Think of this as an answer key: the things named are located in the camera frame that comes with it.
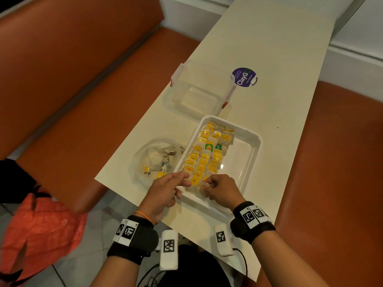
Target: plastic container lid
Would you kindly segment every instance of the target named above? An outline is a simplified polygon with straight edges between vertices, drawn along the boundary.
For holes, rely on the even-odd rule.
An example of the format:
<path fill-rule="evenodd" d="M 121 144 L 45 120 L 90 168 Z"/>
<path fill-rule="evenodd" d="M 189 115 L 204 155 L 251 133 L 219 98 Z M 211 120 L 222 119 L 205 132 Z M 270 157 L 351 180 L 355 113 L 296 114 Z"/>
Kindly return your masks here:
<path fill-rule="evenodd" d="M 194 60 L 180 64 L 170 86 L 174 108 L 197 120 L 218 116 L 236 87 L 232 74 Z"/>

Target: black wrist strap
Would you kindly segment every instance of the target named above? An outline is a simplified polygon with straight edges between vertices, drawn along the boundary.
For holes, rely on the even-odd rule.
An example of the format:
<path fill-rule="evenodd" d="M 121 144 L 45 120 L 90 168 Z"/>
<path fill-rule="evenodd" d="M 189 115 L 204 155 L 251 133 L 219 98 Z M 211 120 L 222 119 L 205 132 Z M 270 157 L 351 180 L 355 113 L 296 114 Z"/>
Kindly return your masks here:
<path fill-rule="evenodd" d="M 158 245 L 158 234 L 145 218 L 131 215 L 122 220 L 107 256 L 117 256 L 141 265 Z"/>
<path fill-rule="evenodd" d="M 264 231 L 275 231 L 269 216 L 250 201 L 237 206 L 233 214 L 235 218 L 230 222 L 231 232 L 250 244 Z"/>

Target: white plastic tray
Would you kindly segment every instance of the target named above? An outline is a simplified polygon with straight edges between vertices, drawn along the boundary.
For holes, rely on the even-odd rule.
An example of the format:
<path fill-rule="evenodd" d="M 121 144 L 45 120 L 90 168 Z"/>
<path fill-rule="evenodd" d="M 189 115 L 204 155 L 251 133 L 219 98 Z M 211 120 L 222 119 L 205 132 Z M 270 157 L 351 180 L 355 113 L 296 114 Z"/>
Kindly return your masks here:
<path fill-rule="evenodd" d="M 222 169 L 218 170 L 218 174 L 227 174 L 234 178 L 240 192 L 244 194 L 251 171 L 262 147 L 262 139 L 258 134 L 216 116 L 203 117 L 174 171 L 178 172 L 184 168 L 187 155 L 190 154 L 204 125 L 209 121 L 212 121 L 217 125 L 230 127 L 235 132 L 233 145 L 229 146 L 227 154 L 222 160 Z M 180 190 L 182 191 L 183 196 L 200 204 L 202 207 L 223 215 L 225 218 L 230 218 L 232 216 L 232 213 L 227 208 L 221 207 L 215 201 L 211 201 L 208 198 L 201 199 L 196 197 L 193 193 L 186 191 L 184 187 L 180 187 Z"/>

